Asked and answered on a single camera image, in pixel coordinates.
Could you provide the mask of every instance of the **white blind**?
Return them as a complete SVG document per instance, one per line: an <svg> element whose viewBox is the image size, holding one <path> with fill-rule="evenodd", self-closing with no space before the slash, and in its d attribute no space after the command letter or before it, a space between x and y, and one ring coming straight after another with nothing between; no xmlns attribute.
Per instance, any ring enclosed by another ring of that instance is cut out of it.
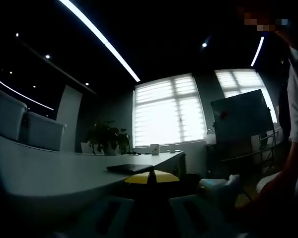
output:
<svg viewBox="0 0 298 238"><path fill-rule="evenodd" d="M200 140L205 121L190 74L140 85L134 97L134 146Z"/></svg>
<svg viewBox="0 0 298 238"><path fill-rule="evenodd" d="M255 90L262 90L267 107L274 123L277 123L277 117L272 100L263 83L263 80L253 69L231 69L216 70L215 74L219 80L221 88L226 98L233 97L242 93L248 93Z"/></svg>

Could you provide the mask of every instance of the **black ceiling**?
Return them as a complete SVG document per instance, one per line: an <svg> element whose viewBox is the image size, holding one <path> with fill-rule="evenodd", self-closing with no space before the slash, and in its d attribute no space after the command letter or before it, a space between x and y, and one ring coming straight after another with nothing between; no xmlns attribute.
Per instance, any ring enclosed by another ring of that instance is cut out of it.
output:
<svg viewBox="0 0 298 238"><path fill-rule="evenodd" d="M115 47L140 83L188 72L250 67L263 35L237 19L235 6L218 2L72 2ZM88 82L98 95L137 84L58 0L0 3L0 78L51 107L56 107L65 84L88 93L21 42L42 56L49 54L53 64L81 83ZM278 65L279 46L278 39L267 34L255 66Z"/></svg>

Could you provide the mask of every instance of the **plant pot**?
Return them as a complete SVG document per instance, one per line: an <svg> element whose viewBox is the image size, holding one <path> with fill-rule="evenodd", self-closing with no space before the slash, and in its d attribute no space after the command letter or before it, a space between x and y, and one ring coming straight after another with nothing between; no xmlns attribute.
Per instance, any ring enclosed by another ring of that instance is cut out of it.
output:
<svg viewBox="0 0 298 238"><path fill-rule="evenodd" d="M113 149L110 145L110 143L108 142L107 143L107 148L103 148L103 151L104 151L104 155L118 155L118 151L119 151L119 146L117 145L116 149Z"/></svg>

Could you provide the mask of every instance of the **conference table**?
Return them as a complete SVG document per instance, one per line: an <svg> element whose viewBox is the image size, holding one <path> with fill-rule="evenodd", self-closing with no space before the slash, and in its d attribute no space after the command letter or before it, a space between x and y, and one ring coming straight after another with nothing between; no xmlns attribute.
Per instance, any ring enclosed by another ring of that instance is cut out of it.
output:
<svg viewBox="0 0 298 238"><path fill-rule="evenodd" d="M153 165L179 177L185 174L183 151L95 156L39 149L0 136L0 180L27 222L50 223L110 195L128 176L106 167L123 164Z"/></svg>

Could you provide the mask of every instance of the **white shirt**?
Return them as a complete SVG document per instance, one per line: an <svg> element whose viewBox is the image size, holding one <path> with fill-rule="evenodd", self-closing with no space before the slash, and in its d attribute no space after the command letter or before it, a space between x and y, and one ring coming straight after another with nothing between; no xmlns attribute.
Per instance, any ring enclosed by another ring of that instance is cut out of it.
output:
<svg viewBox="0 0 298 238"><path fill-rule="evenodd" d="M291 47L290 50L294 61L296 62L298 60L298 51ZM290 140L293 142L298 142L298 75L292 65L292 62L290 63L287 91L292 127L290 132Z"/></svg>

